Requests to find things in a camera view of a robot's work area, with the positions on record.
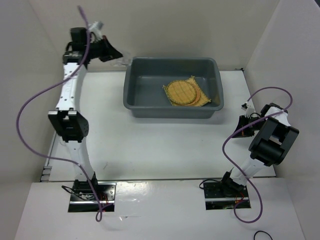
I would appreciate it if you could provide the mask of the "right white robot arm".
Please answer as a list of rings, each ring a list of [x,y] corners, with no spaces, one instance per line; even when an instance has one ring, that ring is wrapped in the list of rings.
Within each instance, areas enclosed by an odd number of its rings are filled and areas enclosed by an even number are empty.
[[[266,104],[257,117],[241,115],[233,138],[254,136],[248,150],[250,156],[240,167],[226,172],[219,184],[225,197],[239,194],[247,178],[273,165],[279,165],[293,146],[299,130],[288,122],[288,111],[275,103]]]

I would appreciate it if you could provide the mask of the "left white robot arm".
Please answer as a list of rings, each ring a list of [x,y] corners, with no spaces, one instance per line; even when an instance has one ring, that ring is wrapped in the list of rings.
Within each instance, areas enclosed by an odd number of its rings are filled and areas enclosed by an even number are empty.
[[[88,200],[94,200],[100,193],[95,171],[87,150],[86,137],[89,122],[80,113],[80,96],[88,64],[93,59],[108,62],[123,57],[101,34],[101,25],[95,22],[89,26],[70,29],[71,42],[62,57],[63,69],[70,80],[63,83],[60,99],[48,118],[56,133],[62,138],[72,161],[76,162],[75,181],[71,193]]]

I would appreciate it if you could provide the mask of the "round orange woven tray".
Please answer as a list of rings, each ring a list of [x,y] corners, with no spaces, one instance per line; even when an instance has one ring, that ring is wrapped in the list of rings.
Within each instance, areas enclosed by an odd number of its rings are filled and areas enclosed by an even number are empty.
[[[194,101],[189,104],[190,106],[194,106],[199,101],[199,99],[201,98],[201,93],[200,93],[199,88],[194,84],[193,84],[193,86],[195,87],[196,96],[195,96]]]

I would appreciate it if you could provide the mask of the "clear plastic cup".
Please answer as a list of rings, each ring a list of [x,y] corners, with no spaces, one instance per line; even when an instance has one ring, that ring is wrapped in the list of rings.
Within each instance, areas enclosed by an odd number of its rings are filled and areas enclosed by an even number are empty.
[[[131,57],[121,57],[116,59],[113,66],[114,67],[128,67],[132,65],[132,58]]]

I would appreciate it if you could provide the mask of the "rectangular woven bamboo mat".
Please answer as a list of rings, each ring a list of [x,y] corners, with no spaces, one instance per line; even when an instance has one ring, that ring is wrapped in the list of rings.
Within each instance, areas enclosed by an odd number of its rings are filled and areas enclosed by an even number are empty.
[[[167,86],[167,85],[163,85],[162,88],[163,88],[163,90],[164,90],[164,92],[165,92],[165,95],[166,95],[166,97],[168,98],[168,100],[169,100],[169,102],[170,102],[170,104],[171,104],[172,106],[202,107],[202,106],[204,106],[204,105],[206,105],[206,104],[208,104],[208,103],[211,102],[211,99],[208,98],[207,95],[206,95],[206,94],[203,92],[203,90],[200,88],[200,86],[199,86],[198,83],[196,82],[196,79],[195,79],[194,76],[191,76],[191,77],[189,77],[188,79],[186,79],[186,80],[181,80],[181,81],[186,81],[186,82],[191,83],[192,85],[196,85],[196,86],[198,87],[198,89],[200,90],[200,99],[199,99],[199,101],[198,101],[195,105],[189,105],[189,104],[179,105],[179,104],[175,104],[175,103],[173,103],[172,101],[170,101],[169,98],[167,97],[167,94],[166,94],[165,89],[164,89],[164,87]]]

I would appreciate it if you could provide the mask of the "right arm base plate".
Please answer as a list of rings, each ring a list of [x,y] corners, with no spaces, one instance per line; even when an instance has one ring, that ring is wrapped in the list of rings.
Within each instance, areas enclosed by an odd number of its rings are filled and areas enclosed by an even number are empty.
[[[203,190],[206,210],[231,210],[238,204],[237,209],[250,209],[251,203],[246,188],[235,191],[223,188],[220,181],[205,179],[199,184]]]

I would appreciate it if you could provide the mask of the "round bamboo tray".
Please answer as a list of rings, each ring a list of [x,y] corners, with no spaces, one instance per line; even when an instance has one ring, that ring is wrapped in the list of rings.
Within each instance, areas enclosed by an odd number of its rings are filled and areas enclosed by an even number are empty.
[[[197,98],[196,87],[185,80],[175,80],[164,87],[168,99],[178,105],[191,104]]]

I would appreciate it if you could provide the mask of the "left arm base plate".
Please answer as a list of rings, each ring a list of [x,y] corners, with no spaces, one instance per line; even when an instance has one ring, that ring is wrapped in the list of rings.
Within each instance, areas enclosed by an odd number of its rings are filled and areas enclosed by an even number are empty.
[[[103,212],[114,212],[116,198],[115,182],[100,181],[95,185]],[[98,202],[88,183],[74,182],[72,187],[61,186],[69,195],[69,213],[88,213],[99,210]]]

